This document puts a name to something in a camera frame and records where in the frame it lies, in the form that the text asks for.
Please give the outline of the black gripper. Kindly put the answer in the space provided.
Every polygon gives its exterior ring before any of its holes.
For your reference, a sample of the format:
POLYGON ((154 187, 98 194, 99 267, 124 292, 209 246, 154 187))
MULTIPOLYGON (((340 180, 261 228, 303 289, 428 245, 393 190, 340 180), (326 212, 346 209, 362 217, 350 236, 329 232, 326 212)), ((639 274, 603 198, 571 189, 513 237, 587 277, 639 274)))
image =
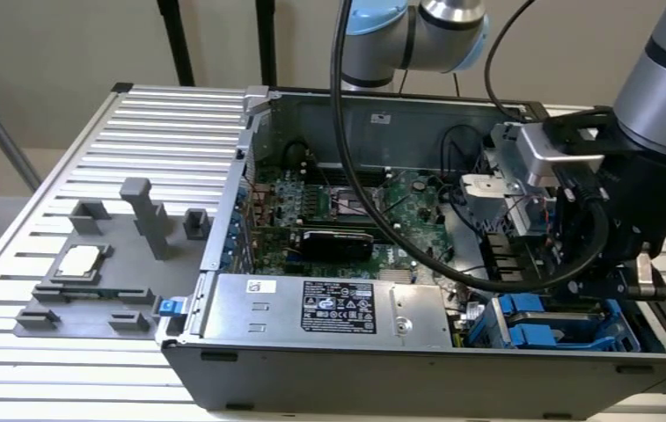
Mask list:
POLYGON ((563 261, 579 260, 595 245, 602 248, 568 290, 585 298, 663 300, 664 283, 650 261, 666 239, 666 155, 622 133, 552 144, 567 156, 599 158, 596 167, 553 168, 561 188, 573 194, 557 199, 555 210, 563 261))

